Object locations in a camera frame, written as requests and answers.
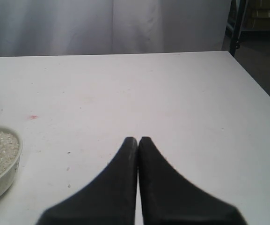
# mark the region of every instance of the cardboard box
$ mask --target cardboard box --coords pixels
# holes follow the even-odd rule
[[[270,10],[252,10],[252,18],[270,19]]]
[[[252,9],[270,9],[270,0],[249,0]]]
[[[270,30],[270,19],[249,18],[245,27],[255,30]]]

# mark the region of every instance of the white table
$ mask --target white table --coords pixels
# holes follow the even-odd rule
[[[0,225],[34,224],[144,135],[250,225],[270,224],[270,97],[228,52],[0,58],[0,124],[24,141]]]

